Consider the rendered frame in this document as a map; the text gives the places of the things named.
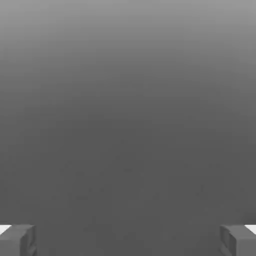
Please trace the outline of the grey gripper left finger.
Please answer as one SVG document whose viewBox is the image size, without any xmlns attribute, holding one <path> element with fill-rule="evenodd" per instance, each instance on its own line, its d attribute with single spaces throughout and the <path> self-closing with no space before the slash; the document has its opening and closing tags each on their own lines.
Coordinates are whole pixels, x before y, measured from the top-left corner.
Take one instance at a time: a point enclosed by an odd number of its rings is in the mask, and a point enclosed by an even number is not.
<svg viewBox="0 0 256 256">
<path fill-rule="evenodd" d="M 38 256 L 37 227 L 0 224 L 0 256 Z"/>
</svg>

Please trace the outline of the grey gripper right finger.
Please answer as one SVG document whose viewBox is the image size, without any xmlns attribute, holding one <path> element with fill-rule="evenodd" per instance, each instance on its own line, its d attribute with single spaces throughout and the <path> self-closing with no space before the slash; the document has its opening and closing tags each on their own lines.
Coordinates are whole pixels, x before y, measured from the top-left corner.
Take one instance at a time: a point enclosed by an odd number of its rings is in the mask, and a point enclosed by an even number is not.
<svg viewBox="0 0 256 256">
<path fill-rule="evenodd" d="M 223 256 L 256 256 L 256 224 L 221 225 L 219 235 Z"/>
</svg>

